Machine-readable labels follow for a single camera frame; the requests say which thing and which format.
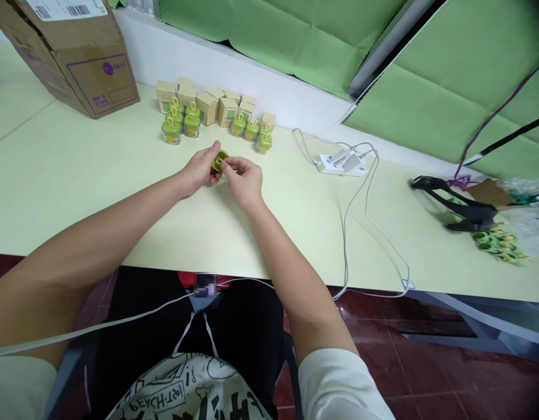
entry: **barcode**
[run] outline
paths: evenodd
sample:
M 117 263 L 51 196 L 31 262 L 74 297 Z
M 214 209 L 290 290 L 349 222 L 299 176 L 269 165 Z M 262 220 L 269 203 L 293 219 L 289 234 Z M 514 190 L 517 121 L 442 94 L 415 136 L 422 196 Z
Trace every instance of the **barcode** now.
M 67 11 L 71 16 L 85 16 L 90 15 L 90 10 L 85 5 L 79 5 L 79 6 L 66 6 Z
M 42 6 L 36 6 L 36 13 L 38 13 L 40 19 L 49 19 L 51 18 L 50 14 L 46 10 L 46 8 Z

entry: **light green tabletop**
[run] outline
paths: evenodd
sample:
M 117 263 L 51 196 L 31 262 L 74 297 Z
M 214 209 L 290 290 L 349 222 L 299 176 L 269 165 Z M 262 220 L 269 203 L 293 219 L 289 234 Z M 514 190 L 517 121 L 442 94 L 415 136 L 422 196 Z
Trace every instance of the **light green tabletop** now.
M 0 140 L 55 100 L 13 45 L 0 40 Z
M 362 179 L 320 174 L 300 139 L 276 127 L 269 156 L 218 124 L 180 146 L 163 142 L 153 88 L 139 85 L 141 102 L 99 120 L 56 101 L 0 142 L 0 253 L 26 255 L 78 220 L 180 170 L 218 139 L 230 155 L 259 164 L 268 206 L 329 285 L 342 285 L 341 216 Z M 335 146 L 308 140 L 313 154 Z M 422 174 L 381 162 L 369 215 L 411 265 L 418 290 L 539 302 L 539 258 L 518 268 L 476 250 L 470 235 L 448 232 L 440 204 L 408 181 Z M 401 290 L 405 267 L 365 219 L 364 194 L 347 220 L 349 285 Z M 125 265 L 213 271 L 268 278 L 245 214 L 225 179 L 182 200 L 138 243 Z

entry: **black clamp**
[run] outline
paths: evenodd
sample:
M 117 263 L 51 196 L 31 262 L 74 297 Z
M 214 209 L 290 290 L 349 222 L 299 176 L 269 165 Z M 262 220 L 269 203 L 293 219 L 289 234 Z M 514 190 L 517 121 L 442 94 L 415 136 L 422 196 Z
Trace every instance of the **black clamp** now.
M 459 223 L 446 225 L 449 230 L 457 232 L 485 232 L 495 226 L 493 218 L 498 211 L 494 206 L 463 197 L 451 190 L 448 182 L 444 179 L 430 176 L 418 176 L 414 179 L 411 187 L 416 190 L 423 190 L 435 200 L 447 206 L 451 211 L 464 218 L 464 220 Z M 450 202 L 439 196 L 433 190 L 446 191 L 450 195 L 465 202 L 466 205 Z

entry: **person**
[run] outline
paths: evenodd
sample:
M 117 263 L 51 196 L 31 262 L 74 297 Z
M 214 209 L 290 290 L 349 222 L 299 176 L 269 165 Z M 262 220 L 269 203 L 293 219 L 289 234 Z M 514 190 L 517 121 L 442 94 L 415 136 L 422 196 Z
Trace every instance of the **person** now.
M 0 279 L 0 347 L 72 331 L 89 292 L 147 230 L 222 174 L 221 145 L 178 173 L 68 227 Z M 228 188 L 271 275 L 231 283 L 213 309 L 189 299 L 102 330 L 90 380 L 91 418 L 277 419 L 272 402 L 283 356 L 283 308 L 299 367 L 306 419 L 393 419 L 318 273 L 262 197 L 262 170 L 243 157 L 222 164 Z M 108 320 L 186 294 L 177 274 L 120 267 Z M 0 418 L 40 419 L 68 343 L 0 357 Z

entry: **cardboard box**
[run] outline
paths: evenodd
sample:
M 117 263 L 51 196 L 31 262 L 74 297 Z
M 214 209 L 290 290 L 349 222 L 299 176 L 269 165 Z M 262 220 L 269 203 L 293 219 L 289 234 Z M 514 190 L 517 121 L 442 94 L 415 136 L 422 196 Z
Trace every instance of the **cardboard box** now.
M 178 78 L 178 88 L 180 86 L 188 86 L 189 88 L 195 88 L 195 82 L 192 79 Z
M 157 80 L 157 98 L 159 99 L 159 110 L 163 114 L 169 112 L 172 98 L 176 96 L 176 83 Z
M 219 121 L 220 126 L 224 128 L 230 127 L 238 110 L 239 106 L 234 99 L 219 99 L 219 111 L 217 112 L 217 120 Z
M 242 101 L 240 101 L 239 115 L 244 115 L 244 120 L 248 122 L 254 114 L 254 108 L 256 107 L 256 98 L 249 95 L 242 95 Z
M 31 3 L 0 0 L 0 29 L 52 95 L 95 119 L 139 102 L 106 0 Z
M 219 99 L 224 97 L 225 93 L 220 89 L 208 89 L 200 93 L 195 102 L 201 111 L 199 120 L 204 125 L 211 125 L 217 118 L 217 109 L 219 108 Z
M 237 104 L 240 103 L 240 94 L 234 90 L 226 90 L 225 97 L 229 99 L 234 99 Z
M 190 106 L 195 101 L 197 93 L 195 87 L 181 83 L 178 87 L 178 101 L 184 106 Z
M 497 210 L 506 207 L 514 201 L 513 198 L 507 194 L 507 192 L 505 192 L 505 190 L 500 188 L 500 186 L 498 186 L 495 181 L 490 178 L 487 178 L 480 184 L 467 187 L 466 191 L 468 191 L 472 197 L 474 197 L 474 200 L 491 204 L 497 208 Z
M 268 131 L 273 132 L 275 128 L 275 122 L 276 122 L 275 115 L 264 112 L 262 114 L 262 119 L 260 120 L 260 126 L 267 127 L 267 125 L 269 124 L 270 129 Z

